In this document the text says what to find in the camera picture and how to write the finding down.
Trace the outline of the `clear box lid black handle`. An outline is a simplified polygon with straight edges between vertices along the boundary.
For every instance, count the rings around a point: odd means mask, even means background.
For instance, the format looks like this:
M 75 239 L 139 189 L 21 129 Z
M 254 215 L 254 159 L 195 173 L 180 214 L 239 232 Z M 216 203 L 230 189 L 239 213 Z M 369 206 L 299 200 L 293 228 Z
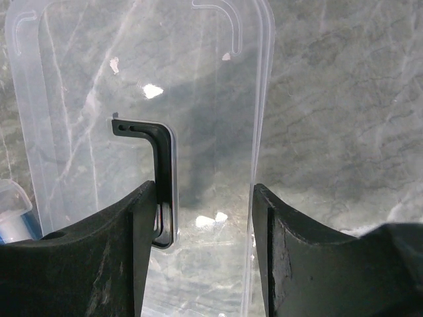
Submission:
M 171 137 L 142 316 L 246 316 L 274 19 L 267 1 L 12 1 L 5 37 L 42 232 L 153 179 Z

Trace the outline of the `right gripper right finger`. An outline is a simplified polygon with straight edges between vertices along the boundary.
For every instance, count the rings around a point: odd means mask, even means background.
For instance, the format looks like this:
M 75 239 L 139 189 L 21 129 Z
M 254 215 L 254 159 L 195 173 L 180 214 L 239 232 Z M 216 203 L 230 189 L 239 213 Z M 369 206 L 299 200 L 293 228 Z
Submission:
M 252 222 L 267 316 L 421 316 L 422 225 L 361 237 L 327 227 L 254 187 Z

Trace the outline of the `clear plastic medicine box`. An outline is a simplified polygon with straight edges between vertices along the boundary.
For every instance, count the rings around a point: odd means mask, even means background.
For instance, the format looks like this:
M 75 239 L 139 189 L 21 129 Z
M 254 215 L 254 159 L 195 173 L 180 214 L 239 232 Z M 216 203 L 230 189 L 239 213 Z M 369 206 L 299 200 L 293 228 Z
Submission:
M 27 219 L 30 211 L 26 192 L 15 181 L 1 179 L 1 244 L 33 239 Z

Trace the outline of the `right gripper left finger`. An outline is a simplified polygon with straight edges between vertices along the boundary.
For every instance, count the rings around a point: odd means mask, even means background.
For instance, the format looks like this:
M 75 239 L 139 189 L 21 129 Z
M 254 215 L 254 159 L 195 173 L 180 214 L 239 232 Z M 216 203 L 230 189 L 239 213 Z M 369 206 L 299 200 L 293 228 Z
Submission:
M 2 316 L 139 316 L 157 202 L 145 182 L 41 240 L 1 247 Z

